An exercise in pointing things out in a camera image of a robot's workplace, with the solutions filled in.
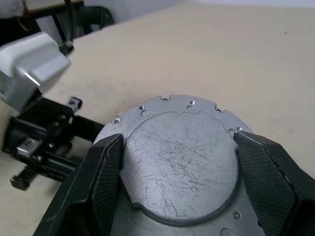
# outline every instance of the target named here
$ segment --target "scratched metal surface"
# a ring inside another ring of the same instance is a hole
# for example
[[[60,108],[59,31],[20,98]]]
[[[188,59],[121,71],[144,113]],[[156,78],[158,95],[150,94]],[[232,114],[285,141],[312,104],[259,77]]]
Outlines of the scratched metal surface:
[[[155,97],[118,114],[95,141],[124,134],[126,193],[111,235],[218,236],[226,229],[263,236],[238,175],[237,127],[252,132],[215,103],[186,95]]]
[[[138,126],[121,179],[134,205],[168,224],[191,225],[220,212],[238,178],[237,145],[220,122],[168,112]]]

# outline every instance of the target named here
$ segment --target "beige tabletop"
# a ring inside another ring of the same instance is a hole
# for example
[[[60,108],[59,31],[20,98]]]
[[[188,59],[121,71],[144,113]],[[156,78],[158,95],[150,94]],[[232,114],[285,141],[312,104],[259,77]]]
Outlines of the beige tabletop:
[[[315,177],[314,22],[314,8],[184,3],[76,40],[71,68],[46,96],[77,96],[79,114],[102,123],[156,95],[206,98]],[[38,177],[16,190],[9,178],[22,164],[0,163],[2,233],[32,235],[58,185]]]

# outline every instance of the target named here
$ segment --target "black mounting frame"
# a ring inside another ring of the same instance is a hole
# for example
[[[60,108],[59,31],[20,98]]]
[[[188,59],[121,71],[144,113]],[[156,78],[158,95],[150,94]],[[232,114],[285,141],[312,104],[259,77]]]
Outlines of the black mounting frame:
[[[74,136],[93,143],[104,125],[76,116],[82,101],[72,98],[67,105],[39,97],[16,118],[11,117],[2,150],[26,164],[11,184],[26,190],[37,174],[63,181],[82,162],[66,155]]]

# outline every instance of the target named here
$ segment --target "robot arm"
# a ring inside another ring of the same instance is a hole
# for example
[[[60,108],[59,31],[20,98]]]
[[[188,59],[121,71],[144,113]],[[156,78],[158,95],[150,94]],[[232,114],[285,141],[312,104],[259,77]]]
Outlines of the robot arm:
[[[0,98],[18,111],[34,94],[48,91],[70,66],[70,60],[45,32],[0,48]]]

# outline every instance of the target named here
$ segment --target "wall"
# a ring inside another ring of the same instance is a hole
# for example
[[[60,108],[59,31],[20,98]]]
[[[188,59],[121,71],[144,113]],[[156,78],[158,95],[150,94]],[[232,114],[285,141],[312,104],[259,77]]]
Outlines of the wall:
[[[261,6],[288,6],[314,7],[315,0],[190,0],[203,3],[219,3],[231,5],[261,5]]]
[[[184,1],[185,0],[84,0],[84,4],[105,6],[112,12],[116,22],[123,22],[168,8]]]

